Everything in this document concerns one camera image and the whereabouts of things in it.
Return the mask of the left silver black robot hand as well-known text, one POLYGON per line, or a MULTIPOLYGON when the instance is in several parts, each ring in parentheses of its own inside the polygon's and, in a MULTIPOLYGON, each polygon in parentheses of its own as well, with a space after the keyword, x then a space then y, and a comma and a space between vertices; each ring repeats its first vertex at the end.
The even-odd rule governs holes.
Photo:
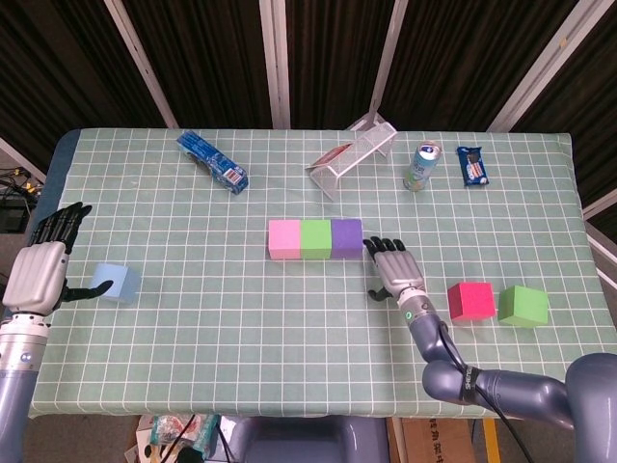
POLYGON ((41 219, 17 254, 2 303, 11 313, 46 317, 63 303, 94 299, 113 285, 106 280, 92 288, 70 288, 67 265, 84 218, 92 207, 77 202, 41 219))

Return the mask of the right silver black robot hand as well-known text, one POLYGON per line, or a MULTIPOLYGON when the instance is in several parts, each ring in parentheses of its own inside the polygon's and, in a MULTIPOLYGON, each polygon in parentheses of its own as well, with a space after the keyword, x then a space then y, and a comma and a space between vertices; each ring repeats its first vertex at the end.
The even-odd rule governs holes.
POLYGON ((379 290, 368 291, 372 300, 382 302, 391 297, 398 299, 406 289, 425 289, 420 268, 400 239, 371 236, 362 243, 372 258, 383 285, 379 290))

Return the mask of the purple foam cube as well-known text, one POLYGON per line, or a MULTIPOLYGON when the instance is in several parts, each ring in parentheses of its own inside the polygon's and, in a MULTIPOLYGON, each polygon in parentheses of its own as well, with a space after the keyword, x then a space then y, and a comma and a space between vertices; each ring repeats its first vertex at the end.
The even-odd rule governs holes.
POLYGON ((332 219, 332 259, 361 259, 363 253, 362 221, 332 219))

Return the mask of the red foam cube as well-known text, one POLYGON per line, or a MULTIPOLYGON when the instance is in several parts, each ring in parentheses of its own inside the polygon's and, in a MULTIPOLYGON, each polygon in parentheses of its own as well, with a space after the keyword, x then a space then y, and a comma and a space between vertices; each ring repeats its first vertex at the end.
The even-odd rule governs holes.
POLYGON ((448 289, 447 300, 453 321, 482 320, 496 315, 490 283, 461 282, 448 289))

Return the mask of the green foam cube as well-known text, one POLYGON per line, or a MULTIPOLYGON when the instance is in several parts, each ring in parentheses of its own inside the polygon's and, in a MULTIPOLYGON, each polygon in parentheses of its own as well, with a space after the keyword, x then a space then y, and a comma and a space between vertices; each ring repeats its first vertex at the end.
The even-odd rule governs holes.
POLYGON ((523 328, 547 325, 549 296, 539 289, 510 286, 499 295, 497 320, 523 328))
POLYGON ((301 258, 329 259, 331 253, 331 221, 326 219, 303 219, 301 221, 301 258))

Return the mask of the pink foam cube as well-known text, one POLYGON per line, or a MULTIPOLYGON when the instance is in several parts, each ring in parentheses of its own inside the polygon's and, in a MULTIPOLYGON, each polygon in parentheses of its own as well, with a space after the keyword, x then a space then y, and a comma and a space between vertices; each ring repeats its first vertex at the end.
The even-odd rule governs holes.
POLYGON ((268 251, 272 260, 301 258, 301 221, 273 219, 268 223, 268 251))

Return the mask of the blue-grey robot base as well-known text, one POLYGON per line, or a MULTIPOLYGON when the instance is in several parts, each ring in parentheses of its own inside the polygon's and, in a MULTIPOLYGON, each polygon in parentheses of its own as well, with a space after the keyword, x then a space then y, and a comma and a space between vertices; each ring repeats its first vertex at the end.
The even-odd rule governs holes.
POLYGON ((384 419, 259 418, 251 425, 242 463, 389 463, 384 419))

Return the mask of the light blue foam cube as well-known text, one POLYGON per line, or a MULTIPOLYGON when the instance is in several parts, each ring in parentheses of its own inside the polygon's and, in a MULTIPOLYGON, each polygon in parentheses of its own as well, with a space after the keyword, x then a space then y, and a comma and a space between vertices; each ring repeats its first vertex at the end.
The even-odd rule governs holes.
POLYGON ((98 287, 106 281, 111 281, 112 285, 102 294, 102 298, 131 304, 140 290, 141 280, 141 274, 131 267, 101 262, 94 270, 91 287, 98 287))

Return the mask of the green white drink can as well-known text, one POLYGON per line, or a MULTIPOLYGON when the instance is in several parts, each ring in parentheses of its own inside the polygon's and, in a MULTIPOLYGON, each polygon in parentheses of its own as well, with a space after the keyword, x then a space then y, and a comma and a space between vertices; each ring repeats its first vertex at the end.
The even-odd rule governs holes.
POLYGON ((411 164, 404 176, 404 186, 414 192, 422 190, 442 155, 442 147, 436 142, 426 140, 420 143, 412 155, 411 164))

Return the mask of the dark blue cookie packet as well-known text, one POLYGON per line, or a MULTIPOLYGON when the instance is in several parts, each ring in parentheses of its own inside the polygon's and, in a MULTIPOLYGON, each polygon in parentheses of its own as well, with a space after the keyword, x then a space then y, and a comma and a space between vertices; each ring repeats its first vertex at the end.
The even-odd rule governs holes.
POLYGON ((457 156, 465 186, 470 187, 489 184, 480 147, 458 147, 457 156))

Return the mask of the red card in basket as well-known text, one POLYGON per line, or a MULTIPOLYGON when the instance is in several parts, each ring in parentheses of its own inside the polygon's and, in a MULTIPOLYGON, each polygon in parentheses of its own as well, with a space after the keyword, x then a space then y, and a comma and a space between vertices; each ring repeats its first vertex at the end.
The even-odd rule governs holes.
POLYGON ((320 158, 318 158, 312 165, 311 168, 316 168, 320 166, 324 166, 332 162, 336 159, 342 152, 347 150, 350 147, 350 144, 344 144, 338 147, 335 147, 325 154, 323 154, 320 158))

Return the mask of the green checked tablecloth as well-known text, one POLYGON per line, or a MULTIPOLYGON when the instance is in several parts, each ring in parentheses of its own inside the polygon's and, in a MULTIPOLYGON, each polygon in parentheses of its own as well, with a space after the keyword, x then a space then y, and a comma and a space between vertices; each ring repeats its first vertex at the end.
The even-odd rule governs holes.
POLYGON ((33 415, 219 412, 238 415, 481 416, 431 399, 424 361, 369 257, 274 261, 272 219, 358 218, 401 239, 447 317, 447 291, 487 282, 549 296, 533 329, 451 323, 483 369, 563 379, 587 353, 617 353, 617 331, 589 248, 566 134, 434 132, 444 151, 429 185, 403 176, 424 132, 401 132, 327 200, 306 167, 350 131, 205 129, 249 175, 233 195, 183 153, 172 129, 90 128, 58 142, 37 214, 82 202, 67 268, 88 286, 101 262, 137 270, 131 304, 70 303, 51 319, 33 415), (489 184, 467 187, 458 147, 480 147, 489 184))

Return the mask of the yellow bar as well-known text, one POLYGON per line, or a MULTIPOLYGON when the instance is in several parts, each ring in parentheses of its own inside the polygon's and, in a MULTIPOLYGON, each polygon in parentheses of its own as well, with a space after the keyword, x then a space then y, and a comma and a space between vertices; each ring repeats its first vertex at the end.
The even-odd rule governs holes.
POLYGON ((496 433, 496 421, 485 418, 483 420, 483 432, 485 439, 485 449, 488 463, 501 463, 496 433))

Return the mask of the white printed bag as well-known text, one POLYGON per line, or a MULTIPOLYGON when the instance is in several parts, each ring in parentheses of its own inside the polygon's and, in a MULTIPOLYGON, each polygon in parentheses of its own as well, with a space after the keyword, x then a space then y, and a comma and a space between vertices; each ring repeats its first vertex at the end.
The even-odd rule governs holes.
POLYGON ((150 463, 150 438, 155 417, 142 415, 135 431, 135 443, 124 453, 125 463, 150 463))

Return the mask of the long blue cookie box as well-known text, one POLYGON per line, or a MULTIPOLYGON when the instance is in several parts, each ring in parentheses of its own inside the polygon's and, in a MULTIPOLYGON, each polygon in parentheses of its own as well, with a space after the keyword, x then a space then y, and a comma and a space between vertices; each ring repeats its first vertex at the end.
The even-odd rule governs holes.
POLYGON ((196 132, 185 131, 176 141, 179 147, 188 153, 198 165, 208 170, 214 180, 234 195, 240 194, 249 185, 246 170, 196 132))

